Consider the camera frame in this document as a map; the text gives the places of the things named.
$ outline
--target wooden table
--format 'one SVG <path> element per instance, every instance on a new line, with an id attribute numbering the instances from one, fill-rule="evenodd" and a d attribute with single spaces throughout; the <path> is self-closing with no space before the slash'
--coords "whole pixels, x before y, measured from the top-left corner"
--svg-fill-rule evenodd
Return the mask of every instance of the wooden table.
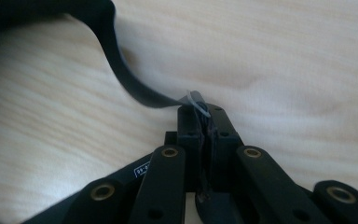
<path id="1" fill-rule="evenodd" d="M 200 91 L 301 186 L 358 189 L 358 1 L 116 1 L 131 69 Z M 0 223 L 18 223 L 162 145 L 176 107 L 139 105 L 68 17 L 0 34 Z M 186 223 L 200 223 L 192 200 Z"/>

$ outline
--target light wood grain surface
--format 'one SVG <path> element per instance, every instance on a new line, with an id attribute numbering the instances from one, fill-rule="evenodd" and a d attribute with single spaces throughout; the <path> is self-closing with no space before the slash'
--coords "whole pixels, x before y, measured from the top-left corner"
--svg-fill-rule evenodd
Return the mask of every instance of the light wood grain surface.
<path id="1" fill-rule="evenodd" d="M 358 1 L 115 1 L 131 69 L 200 91 L 301 186 L 358 189 Z M 139 105 L 67 17 L 0 34 L 0 223 L 18 223 L 162 145 L 176 109 Z M 186 223 L 200 223 L 191 202 Z"/>

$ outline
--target black ribbon cable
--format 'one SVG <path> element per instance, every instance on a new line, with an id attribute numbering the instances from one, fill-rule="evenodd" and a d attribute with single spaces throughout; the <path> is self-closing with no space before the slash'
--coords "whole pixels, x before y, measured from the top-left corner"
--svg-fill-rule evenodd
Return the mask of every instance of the black ribbon cable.
<path id="1" fill-rule="evenodd" d="M 188 104 L 186 98 L 176 101 L 150 89 L 131 72 L 117 45 L 116 9 L 110 0 L 0 0 L 0 30 L 63 13 L 88 25 L 118 81 L 139 103 L 155 108 Z"/>

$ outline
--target wood grain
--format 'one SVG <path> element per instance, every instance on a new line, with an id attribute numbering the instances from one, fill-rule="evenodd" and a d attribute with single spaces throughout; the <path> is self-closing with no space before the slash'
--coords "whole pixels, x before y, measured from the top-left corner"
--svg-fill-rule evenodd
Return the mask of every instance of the wood grain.
<path id="1" fill-rule="evenodd" d="M 358 189 L 358 1 L 115 1 L 131 69 L 200 91 L 301 186 Z M 0 34 L 0 223 L 18 223 L 152 152 L 176 108 L 121 88 L 68 17 Z M 186 223 L 200 223 L 188 203 Z"/>

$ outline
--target small white label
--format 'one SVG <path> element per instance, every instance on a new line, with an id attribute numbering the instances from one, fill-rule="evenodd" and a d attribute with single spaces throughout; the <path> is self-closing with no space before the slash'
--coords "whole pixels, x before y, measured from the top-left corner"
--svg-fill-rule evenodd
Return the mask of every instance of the small white label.
<path id="1" fill-rule="evenodd" d="M 150 161 L 148 161 L 147 163 L 140 165 L 138 167 L 136 167 L 133 172 L 135 173 L 135 177 L 139 177 L 141 175 L 146 174 L 147 168 L 149 167 Z"/>

